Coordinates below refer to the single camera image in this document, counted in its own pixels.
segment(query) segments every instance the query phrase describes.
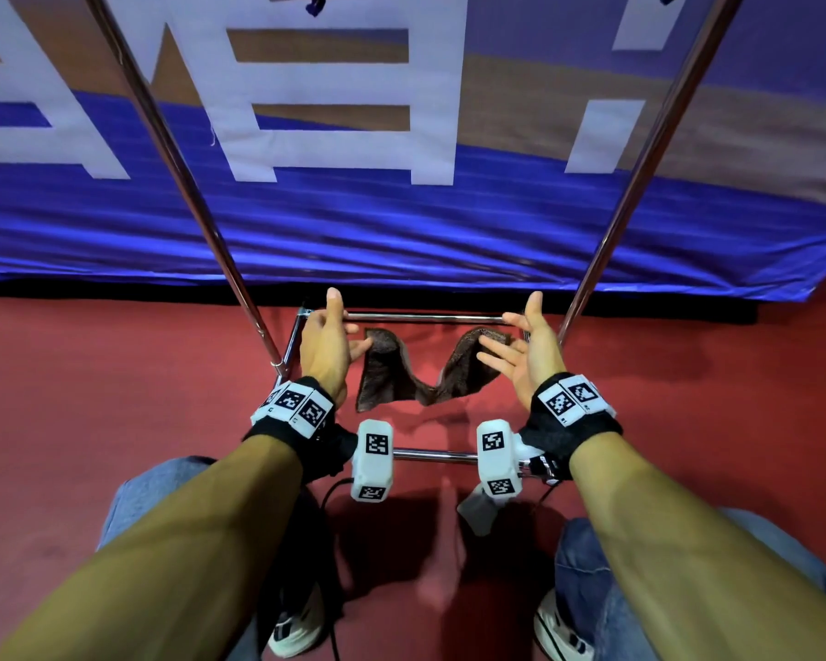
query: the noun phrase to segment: white device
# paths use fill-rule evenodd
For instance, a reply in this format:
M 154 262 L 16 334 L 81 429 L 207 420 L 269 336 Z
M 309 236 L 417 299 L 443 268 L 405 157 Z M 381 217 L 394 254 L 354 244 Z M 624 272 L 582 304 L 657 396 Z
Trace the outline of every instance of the white device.
M 395 472 L 395 435 L 382 420 L 358 425 L 358 444 L 352 455 L 352 498 L 379 503 L 388 496 Z
M 523 490 L 519 463 L 543 454 L 524 443 L 505 420 L 488 420 L 477 427 L 477 472 L 490 498 L 517 496 Z

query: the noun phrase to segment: white sneaker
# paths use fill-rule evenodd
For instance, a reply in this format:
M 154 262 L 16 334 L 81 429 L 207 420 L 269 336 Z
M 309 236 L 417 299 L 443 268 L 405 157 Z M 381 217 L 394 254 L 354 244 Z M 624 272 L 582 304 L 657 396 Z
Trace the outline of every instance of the white sneaker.
M 269 637 L 269 648 L 279 658 L 302 654 L 319 642 L 323 628 L 324 600 L 318 583 L 315 583 L 303 611 L 286 616 L 275 624 Z
M 594 648 L 569 628 L 557 610 L 557 592 L 551 589 L 541 600 L 533 619 L 536 641 L 551 661 L 590 661 Z

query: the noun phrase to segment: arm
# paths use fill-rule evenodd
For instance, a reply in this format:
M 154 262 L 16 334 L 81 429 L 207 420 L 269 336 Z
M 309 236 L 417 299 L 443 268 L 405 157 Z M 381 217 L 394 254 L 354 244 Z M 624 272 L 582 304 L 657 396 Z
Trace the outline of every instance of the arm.
M 331 289 L 300 344 L 303 374 L 336 407 L 349 364 L 371 344 L 347 341 L 358 328 L 342 318 Z M 304 476 L 351 455 L 336 447 L 251 435 L 92 556 L 0 647 L 0 661 L 222 658 L 251 617 Z
M 529 344 L 483 337 L 495 356 L 477 357 L 512 380 L 529 410 L 539 386 L 566 370 L 557 335 L 540 292 L 525 315 L 503 317 L 531 333 Z M 570 470 L 612 573 L 664 661 L 826 659 L 826 595 L 620 435 L 584 441 Z

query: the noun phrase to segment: hand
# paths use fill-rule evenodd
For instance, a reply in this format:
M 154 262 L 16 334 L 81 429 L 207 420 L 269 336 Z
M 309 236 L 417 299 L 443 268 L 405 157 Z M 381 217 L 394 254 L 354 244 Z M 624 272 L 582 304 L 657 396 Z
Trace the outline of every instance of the hand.
M 346 400 L 346 374 L 349 365 L 374 344 L 371 338 L 349 341 L 347 334 L 359 331 L 357 324 L 344 324 L 348 316 L 342 309 L 342 297 L 337 288 L 328 289 L 328 307 L 312 311 L 303 329 L 300 343 L 300 369 L 310 375 L 331 395 L 336 408 Z
M 481 336 L 480 344 L 497 357 L 478 353 L 477 358 L 507 376 L 514 385 L 517 398 L 529 410 L 532 396 L 539 386 L 551 376 L 564 372 L 566 366 L 560 354 L 557 334 L 541 314 L 541 292 L 529 295 L 524 313 L 503 313 L 502 319 L 507 324 L 528 331 L 529 344 L 516 340 L 511 345 L 505 345 L 488 336 Z

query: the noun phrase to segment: brown towel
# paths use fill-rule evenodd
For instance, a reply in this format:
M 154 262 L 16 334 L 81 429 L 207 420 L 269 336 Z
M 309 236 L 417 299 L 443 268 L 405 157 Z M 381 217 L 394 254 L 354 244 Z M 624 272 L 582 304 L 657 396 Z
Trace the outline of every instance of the brown towel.
M 441 371 L 438 384 L 426 385 L 410 369 L 407 346 L 389 330 L 365 330 L 364 337 L 374 340 L 364 355 L 361 385 L 355 408 L 358 412 L 371 410 L 380 403 L 416 399 L 422 405 L 433 405 L 479 392 L 495 380 L 494 371 L 477 359 L 480 352 L 488 352 L 477 343 L 485 334 L 499 343 L 510 344 L 511 336 L 488 327 L 466 332 Z

